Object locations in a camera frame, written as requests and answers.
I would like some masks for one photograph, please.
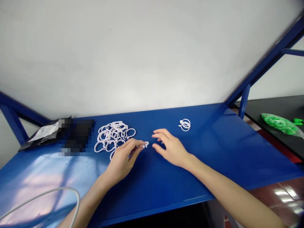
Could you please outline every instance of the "black tabletop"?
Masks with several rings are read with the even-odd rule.
[[[269,125],[261,117],[261,113],[270,113],[293,122],[294,118],[304,119],[304,95],[250,100],[247,103],[246,115],[262,129],[283,143],[293,154],[304,161],[304,139],[286,135]],[[298,126],[304,132],[304,125]]]

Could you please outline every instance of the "white wall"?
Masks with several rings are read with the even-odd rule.
[[[304,38],[293,49],[304,50]],[[304,95],[304,57],[284,55],[250,89],[249,100]]]
[[[0,91],[50,119],[223,102],[300,0],[2,0]]]
[[[38,127],[21,119],[21,123],[28,134],[32,136]],[[0,110],[0,169],[17,153],[20,144],[12,129]]]

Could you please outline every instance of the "hand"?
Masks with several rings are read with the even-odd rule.
[[[132,138],[116,149],[108,168],[103,173],[103,178],[107,179],[110,187],[129,174],[137,156],[143,150],[142,145],[145,145],[144,141]]]
[[[186,162],[190,160],[191,154],[186,151],[180,140],[174,137],[167,129],[158,129],[154,133],[152,137],[158,138],[157,141],[162,141],[166,146],[166,150],[156,143],[152,147],[171,164],[184,168]]]

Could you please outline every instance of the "pixelated area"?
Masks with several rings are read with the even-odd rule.
[[[59,156],[89,156],[95,121],[91,119],[59,119]]]

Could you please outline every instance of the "red tile floor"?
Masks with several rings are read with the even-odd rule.
[[[248,118],[245,117],[244,121],[288,157],[290,161],[294,163],[301,162],[288,149],[261,130]],[[268,185],[249,192],[276,213],[287,226],[292,228],[297,226],[300,215],[304,212],[304,177]],[[230,228],[231,225],[228,219],[225,218],[225,221],[225,228]]]

